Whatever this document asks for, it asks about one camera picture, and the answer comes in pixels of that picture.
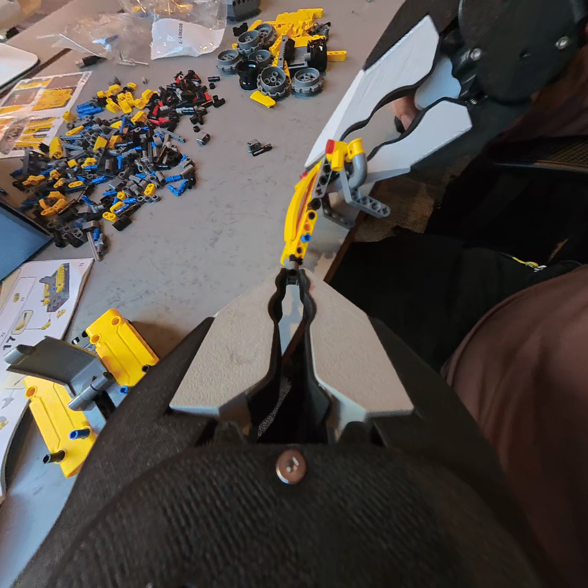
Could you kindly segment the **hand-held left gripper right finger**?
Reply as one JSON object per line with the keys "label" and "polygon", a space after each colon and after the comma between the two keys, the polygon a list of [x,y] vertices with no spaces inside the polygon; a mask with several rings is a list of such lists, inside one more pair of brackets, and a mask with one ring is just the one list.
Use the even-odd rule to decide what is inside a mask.
{"label": "hand-held left gripper right finger", "polygon": [[309,305],[305,329],[311,376],[328,400],[327,425],[407,416],[415,409],[368,315],[324,280],[300,271]]}

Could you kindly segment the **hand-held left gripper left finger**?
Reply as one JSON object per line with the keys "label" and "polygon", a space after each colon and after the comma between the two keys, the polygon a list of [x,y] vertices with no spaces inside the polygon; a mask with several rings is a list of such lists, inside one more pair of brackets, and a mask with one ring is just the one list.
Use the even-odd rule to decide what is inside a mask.
{"label": "hand-held left gripper left finger", "polygon": [[262,280],[212,319],[170,408],[258,428],[279,398],[285,269]]}

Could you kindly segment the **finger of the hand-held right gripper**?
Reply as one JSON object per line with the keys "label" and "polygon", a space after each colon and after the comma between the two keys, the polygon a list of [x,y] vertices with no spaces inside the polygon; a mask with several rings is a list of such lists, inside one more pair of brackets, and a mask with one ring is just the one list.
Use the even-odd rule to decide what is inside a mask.
{"label": "finger of the hand-held right gripper", "polygon": [[457,101],[460,82],[451,60],[438,60],[415,92],[419,115],[404,134],[381,143],[367,160],[366,183],[410,172],[412,166],[436,153],[472,128],[467,106]]}
{"label": "finger of the hand-held right gripper", "polygon": [[328,140],[342,141],[368,123],[385,99],[399,89],[415,86],[432,69],[439,33],[431,16],[424,16],[372,65],[364,64],[319,134],[305,167],[326,150]]}

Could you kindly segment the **yellow curved brick assembly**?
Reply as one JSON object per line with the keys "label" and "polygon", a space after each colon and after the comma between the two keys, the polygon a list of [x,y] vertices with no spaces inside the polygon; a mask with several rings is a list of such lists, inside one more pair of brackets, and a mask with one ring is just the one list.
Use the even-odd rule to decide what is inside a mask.
{"label": "yellow curved brick assembly", "polygon": [[386,204],[360,193],[367,169],[367,156],[361,138],[350,142],[327,141],[318,162],[305,171],[295,185],[285,217],[282,266],[297,269],[302,265],[319,217],[346,229],[354,225],[334,210],[329,197],[331,193],[342,194],[346,204],[375,218],[390,215]]}

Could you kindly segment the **grey desk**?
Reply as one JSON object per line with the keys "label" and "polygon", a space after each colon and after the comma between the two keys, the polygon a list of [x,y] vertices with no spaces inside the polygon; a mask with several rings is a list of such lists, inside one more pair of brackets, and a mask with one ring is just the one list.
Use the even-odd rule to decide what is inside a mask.
{"label": "grey desk", "polygon": [[[176,197],[167,189],[161,200],[136,212],[121,232],[106,224],[108,249],[93,261],[77,308],[63,337],[70,341],[106,311],[130,320],[159,360],[204,319],[214,316],[262,280],[277,274],[284,246],[286,211],[313,144],[388,26],[401,1],[263,1],[263,18],[299,8],[324,9],[331,22],[328,48],[347,51],[344,62],[327,67],[322,92],[289,97],[267,109],[252,101],[235,75],[217,69],[216,50],[197,58],[166,58],[149,67],[104,62],[82,91],[82,100],[104,89],[113,77],[163,86],[173,74],[194,70],[202,79],[220,76],[212,92],[226,103],[210,108],[203,126],[211,137],[200,146],[187,118],[177,133],[182,151],[197,167],[196,186]],[[247,143],[271,143],[271,151],[253,157]],[[91,259],[91,248],[48,245],[36,261]],[[60,510],[74,477],[66,479],[56,464],[44,465],[47,449],[36,425],[33,433],[13,438],[8,459],[22,462],[24,473],[9,474],[2,511],[16,504],[43,512]]]}

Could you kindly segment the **person's right hand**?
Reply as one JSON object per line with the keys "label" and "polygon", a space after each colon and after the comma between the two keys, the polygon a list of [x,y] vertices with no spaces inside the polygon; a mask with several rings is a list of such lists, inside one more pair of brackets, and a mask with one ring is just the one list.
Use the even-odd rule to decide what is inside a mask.
{"label": "person's right hand", "polygon": [[399,133],[404,133],[419,114],[415,105],[415,94],[409,93],[392,102],[394,125]]}

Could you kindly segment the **yellow black brick block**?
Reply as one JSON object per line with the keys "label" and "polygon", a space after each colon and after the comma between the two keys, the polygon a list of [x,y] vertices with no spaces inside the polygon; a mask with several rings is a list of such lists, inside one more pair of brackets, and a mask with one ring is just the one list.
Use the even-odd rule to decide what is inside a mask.
{"label": "yellow black brick block", "polygon": [[129,320],[110,309],[73,342],[45,336],[5,356],[8,371],[24,377],[25,398],[47,447],[44,464],[65,478],[77,475],[97,433],[85,413],[114,413],[109,391],[127,393],[159,359]]}

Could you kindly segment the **heap of grey wheel hubs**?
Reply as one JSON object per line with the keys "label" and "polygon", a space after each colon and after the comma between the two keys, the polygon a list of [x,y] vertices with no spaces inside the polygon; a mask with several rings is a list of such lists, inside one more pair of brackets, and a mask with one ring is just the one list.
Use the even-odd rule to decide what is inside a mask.
{"label": "heap of grey wheel hubs", "polygon": [[235,75],[246,92],[260,90],[275,101],[322,92],[327,67],[347,52],[328,48],[331,23],[323,8],[282,12],[233,27],[231,47],[218,53],[217,69]]}

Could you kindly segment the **open instruction sheet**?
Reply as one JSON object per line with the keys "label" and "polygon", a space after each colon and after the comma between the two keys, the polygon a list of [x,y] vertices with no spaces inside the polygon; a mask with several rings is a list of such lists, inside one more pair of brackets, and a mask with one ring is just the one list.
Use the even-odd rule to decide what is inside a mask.
{"label": "open instruction sheet", "polygon": [[1,305],[1,503],[8,495],[6,463],[28,408],[22,376],[11,376],[5,356],[19,344],[34,346],[45,336],[62,339],[88,278],[91,259],[23,264],[2,294]]}

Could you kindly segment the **white labelled plastic bag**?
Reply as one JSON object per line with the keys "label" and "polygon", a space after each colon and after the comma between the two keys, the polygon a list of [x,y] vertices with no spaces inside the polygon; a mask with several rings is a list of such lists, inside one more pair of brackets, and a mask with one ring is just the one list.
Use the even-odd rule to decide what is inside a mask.
{"label": "white labelled plastic bag", "polygon": [[151,60],[210,54],[221,45],[224,32],[224,27],[210,28],[173,18],[154,19]]}

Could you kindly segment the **pile of small brick parts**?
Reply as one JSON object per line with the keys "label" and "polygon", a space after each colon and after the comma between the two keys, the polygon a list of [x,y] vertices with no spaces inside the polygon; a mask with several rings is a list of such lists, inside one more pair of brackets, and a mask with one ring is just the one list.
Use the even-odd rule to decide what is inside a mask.
{"label": "pile of small brick parts", "polygon": [[25,196],[20,205],[30,213],[57,248],[88,243],[101,261],[107,250],[103,222],[121,232],[146,204],[161,200],[167,189],[176,197],[193,189],[198,172],[182,151],[177,133],[187,118],[198,145],[210,142],[202,126],[210,108],[224,98],[212,92],[220,77],[204,84],[193,70],[178,72],[170,84],[138,94],[136,84],[114,78],[106,91],[65,111],[65,132],[49,143],[39,124],[17,144],[21,165],[11,173],[13,187]]}

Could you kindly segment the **empty clear plastic bag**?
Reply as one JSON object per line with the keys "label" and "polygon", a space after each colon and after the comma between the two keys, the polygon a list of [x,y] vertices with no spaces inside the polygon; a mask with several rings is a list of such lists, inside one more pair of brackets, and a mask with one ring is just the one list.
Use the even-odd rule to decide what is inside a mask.
{"label": "empty clear plastic bag", "polygon": [[115,51],[151,62],[151,22],[126,12],[100,13],[67,24],[61,31],[40,35],[53,48],[98,55],[116,62]]}

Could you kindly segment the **yellow sticker sheet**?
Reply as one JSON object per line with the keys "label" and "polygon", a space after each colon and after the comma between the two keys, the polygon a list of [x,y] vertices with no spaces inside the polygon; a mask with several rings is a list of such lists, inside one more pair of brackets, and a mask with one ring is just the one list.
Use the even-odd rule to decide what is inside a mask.
{"label": "yellow sticker sheet", "polygon": [[1,99],[1,159],[50,145],[90,77],[91,72],[75,72],[19,81]]}

